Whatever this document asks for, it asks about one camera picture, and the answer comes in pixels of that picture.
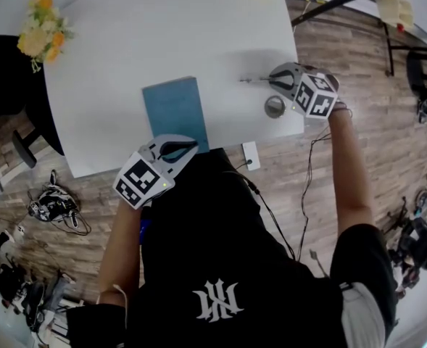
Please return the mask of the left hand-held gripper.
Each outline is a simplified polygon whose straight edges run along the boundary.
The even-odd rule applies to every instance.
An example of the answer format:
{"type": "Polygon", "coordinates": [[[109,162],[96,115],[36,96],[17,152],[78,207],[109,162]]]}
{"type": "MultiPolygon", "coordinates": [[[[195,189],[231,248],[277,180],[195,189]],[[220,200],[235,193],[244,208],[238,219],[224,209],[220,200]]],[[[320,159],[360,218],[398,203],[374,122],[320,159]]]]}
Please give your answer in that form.
{"type": "Polygon", "coordinates": [[[138,209],[175,185],[180,172],[198,151],[198,142],[188,136],[160,135],[138,151],[117,174],[113,189],[133,209],[138,209]]]}

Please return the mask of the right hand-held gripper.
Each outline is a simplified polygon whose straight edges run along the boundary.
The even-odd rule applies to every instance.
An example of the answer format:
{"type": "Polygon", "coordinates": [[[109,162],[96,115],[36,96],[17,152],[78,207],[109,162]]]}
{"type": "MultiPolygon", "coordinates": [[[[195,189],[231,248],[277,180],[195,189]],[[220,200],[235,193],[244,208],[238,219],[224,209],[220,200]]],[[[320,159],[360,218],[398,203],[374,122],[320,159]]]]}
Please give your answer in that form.
{"type": "Polygon", "coordinates": [[[280,95],[291,100],[294,112],[306,118],[327,119],[338,99],[339,82],[327,70],[286,62],[277,66],[270,75],[294,75],[290,83],[280,78],[269,80],[269,85],[280,95]]]}

